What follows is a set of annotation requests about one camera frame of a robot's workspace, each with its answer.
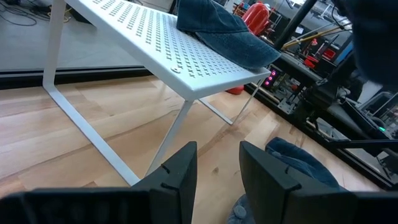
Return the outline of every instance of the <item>wooden floor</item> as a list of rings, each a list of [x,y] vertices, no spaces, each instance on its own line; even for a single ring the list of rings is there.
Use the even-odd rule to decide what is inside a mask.
[[[155,77],[59,89],[140,178],[183,103]],[[248,97],[219,93],[208,100],[234,117]],[[264,148],[275,136],[314,155],[345,188],[378,190],[256,100],[234,126],[195,102],[164,158],[188,141],[198,143],[194,223],[225,223],[233,203],[244,193],[239,142]],[[0,91],[0,196],[37,187],[96,186],[127,184],[41,87]]]

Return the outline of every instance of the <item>perforated metal surface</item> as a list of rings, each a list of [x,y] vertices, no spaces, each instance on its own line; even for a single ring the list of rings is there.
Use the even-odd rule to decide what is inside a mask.
[[[124,1],[94,0],[93,3],[192,78],[246,72],[194,37],[178,31],[174,16]]]
[[[176,81],[183,82],[182,85],[191,90],[204,90],[217,85],[225,88],[226,83],[254,82],[269,74],[265,68],[256,72],[248,71],[214,52],[196,37],[180,32],[176,28],[177,17],[173,15],[122,0],[69,2],[72,6],[74,2],[84,5],[82,11],[87,12],[80,13],[83,16],[85,13],[94,13],[96,17],[92,23],[95,26],[103,26],[105,21],[110,26],[108,29],[116,30],[119,35],[147,54],[153,61],[147,62],[142,59],[142,63],[166,83],[165,78],[173,79],[172,76],[175,76]],[[132,53],[132,56],[137,60],[141,59],[140,55]],[[167,72],[161,74],[156,70],[157,66],[166,68]]]

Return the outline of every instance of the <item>blue denim fabric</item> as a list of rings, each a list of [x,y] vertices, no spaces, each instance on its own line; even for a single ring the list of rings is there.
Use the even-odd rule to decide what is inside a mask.
[[[337,180],[316,158],[311,156],[303,149],[281,139],[274,138],[266,146],[266,152],[280,161],[299,170],[329,187],[339,188]],[[254,218],[249,207],[248,198],[243,195],[235,203],[231,214],[228,217],[228,224],[255,224]]]
[[[178,0],[177,29],[243,68],[268,66],[280,53],[249,32],[243,20],[212,0]]]

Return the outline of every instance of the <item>white perforated bench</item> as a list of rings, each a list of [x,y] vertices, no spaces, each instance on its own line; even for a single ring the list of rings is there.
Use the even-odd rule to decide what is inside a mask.
[[[177,17],[173,15],[122,0],[67,0],[67,2],[185,99],[147,174],[160,165],[167,147],[195,100],[200,100],[228,124],[233,124],[229,118],[202,98],[238,85],[263,82],[270,74],[265,68],[255,72],[248,71],[223,58],[196,38],[180,32],[176,29]],[[137,175],[54,86],[64,12],[65,1],[54,0],[43,87],[123,179],[129,185],[134,185],[140,180]],[[242,111],[257,89],[243,106]]]

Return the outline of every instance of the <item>cable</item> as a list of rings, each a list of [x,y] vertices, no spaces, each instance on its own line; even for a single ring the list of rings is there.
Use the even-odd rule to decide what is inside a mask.
[[[337,31],[337,32],[334,32],[334,33],[331,33],[331,34],[325,34],[325,35],[323,35],[322,37],[324,37],[324,36],[328,36],[328,35],[333,35],[333,34],[338,34],[338,33],[341,33],[341,32],[344,32],[344,31],[351,31],[352,29],[348,29],[348,30],[340,30],[340,31]]]
[[[290,9],[294,9],[292,3],[290,2],[290,0],[286,0],[287,5],[290,7]]]
[[[15,7],[6,6],[2,2],[0,2],[0,4],[4,7],[4,10],[2,10],[1,12],[8,12],[8,13],[11,13],[11,14],[14,14],[14,15],[17,15],[17,16],[22,16],[22,17],[28,18],[31,21],[33,21],[33,23],[31,23],[31,24],[20,24],[20,23],[17,23],[17,22],[12,22],[12,21],[10,21],[9,19],[5,18],[3,15],[0,14],[0,17],[2,19],[4,19],[6,22],[9,22],[9,23],[17,25],[17,26],[25,26],[25,27],[34,26],[34,25],[37,24],[37,21],[34,18],[29,17],[29,14],[26,13],[25,11],[23,11],[21,9],[18,9],[18,8],[15,8]]]
[[[312,36],[310,36],[310,37],[306,37],[306,38],[304,38],[304,39],[301,39],[301,40],[298,40],[298,41],[295,41],[295,42],[292,42],[292,43],[289,43],[289,44],[285,44],[285,45],[283,45],[282,48],[290,47],[291,45],[298,44],[298,43],[303,42],[303,41],[306,41],[306,40],[310,40],[310,39],[314,39],[314,38],[317,38],[317,37],[321,37],[321,36],[323,36],[324,34],[327,34],[327,33],[329,33],[329,32],[332,32],[332,31],[334,31],[334,30],[337,30],[337,29],[339,29],[339,27],[335,27],[335,28],[333,28],[333,29],[320,32],[319,34],[315,34],[315,35],[312,35]]]
[[[330,26],[330,25],[333,25],[333,24],[335,24],[335,22],[331,22],[331,23],[329,23],[329,24],[327,24],[327,25],[324,25],[324,26],[321,26],[321,27],[319,27],[319,28],[316,28],[315,30],[311,30],[310,32],[307,32],[307,33],[305,33],[305,34],[303,34],[303,35],[301,35],[301,36],[298,36],[298,37],[296,37],[296,38],[294,38],[294,39],[292,39],[292,40],[286,42],[286,44],[290,44],[290,43],[292,43],[292,42],[295,42],[296,40],[299,40],[300,38],[303,38],[303,37],[305,37],[306,35],[309,35],[309,34],[315,32],[315,31],[318,31],[318,30],[320,30],[320,29],[326,28],[326,27],[328,27],[328,26]]]
[[[30,20],[33,21],[33,24],[19,24],[16,22],[12,22],[9,19],[6,19],[2,15],[0,15],[0,17],[11,24],[18,25],[18,26],[34,26],[37,24],[36,19],[40,19],[43,21],[50,20],[51,12],[43,11],[42,6],[35,4],[36,0],[26,0],[26,1],[29,2],[29,4],[31,4],[32,6],[23,6],[23,5],[7,6],[7,5],[3,4],[1,1],[0,1],[0,4],[5,8],[4,12],[8,12],[11,14],[15,14],[17,16],[23,16],[23,17],[29,18]],[[71,10],[72,10],[72,8],[69,8],[65,11],[65,13],[67,13]],[[71,17],[64,16],[63,22],[69,22],[70,18]]]
[[[346,95],[344,96],[344,100],[347,100],[347,96],[349,95],[349,93],[348,93],[348,91],[346,90],[346,88],[344,88],[343,86],[339,86],[338,89],[342,89],[342,90],[344,90],[344,91],[346,92]]]
[[[65,13],[67,13],[71,10],[72,10],[72,8],[66,10]],[[48,12],[47,15],[51,18],[51,12]],[[70,17],[66,17],[66,16],[63,17],[63,22],[69,22],[69,20],[70,20]]]
[[[340,29],[344,30],[345,27],[342,26],[339,22],[337,22],[336,18],[335,18],[335,8],[336,6],[333,5],[333,9],[331,10],[331,17],[333,18],[333,20],[335,21],[335,23],[340,27]]]

